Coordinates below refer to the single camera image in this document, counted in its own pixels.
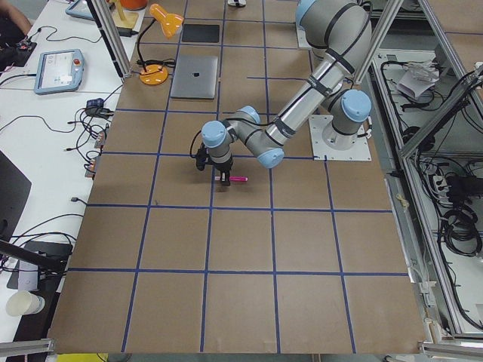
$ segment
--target robotic arm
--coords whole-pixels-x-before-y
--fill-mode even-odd
[[[222,121],[210,121],[202,128],[202,147],[196,166],[212,164],[220,171],[222,185],[229,186],[233,165],[229,145],[241,140],[266,168],[278,165],[284,144],[302,127],[321,103],[334,114],[331,129],[325,131],[336,149],[348,149],[371,110],[368,96],[358,90],[338,92],[366,57],[371,42],[371,22],[365,10],[350,0],[301,0],[297,25],[320,65],[307,83],[285,105],[275,119],[261,128],[260,117],[250,106]]]

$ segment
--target orange desk lamp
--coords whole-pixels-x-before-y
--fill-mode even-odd
[[[154,24],[154,22],[158,21],[161,24],[163,34],[169,39],[181,31],[184,18],[177,14],[168,13],[158,4],[151,5],[149,12],[154,19],[152,19],[151,23],[140,33],[139,38],[137,39],[137,54],[139,55],[140,62],[143,66],[143,70],[141,71],[139,78],[144,84],[157,85],[168,79],[168,71],[166,70],[165,66],[160,64],[146,65],[146,62],[141,56],[139,49],[141,38]]]

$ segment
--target lamp base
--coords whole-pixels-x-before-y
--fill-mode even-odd
[[[151,64],[146,66],[146,72],[139,74],[139,79],[147,85],[158,85],[168,79],[168,71],[165,66]]]

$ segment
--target person's arm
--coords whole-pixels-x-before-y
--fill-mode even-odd
[[[12,21],[12,23],[17,25],[24,35],[27,35],[30,28],[32,28],[32,24],[29,22],[26,16],[7,0],[0,0],[0,14],[3,17],[7,17]]]

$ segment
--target metal bracket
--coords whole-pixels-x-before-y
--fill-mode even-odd
[[[322,131],[332,120],[332,115],[312,115],[309,118],[310,136],[312,139],[312,151],[315,160],[329,161],[371,161],[368,138],[357,138],[351,149],[340,151],[333,149],[322,139]],[[366,133],[361,126],[358,134]]]
[[[45,353],[52,351],[54,351],[53,339],[0,343],[0,357],[23,356],[26,354]]]

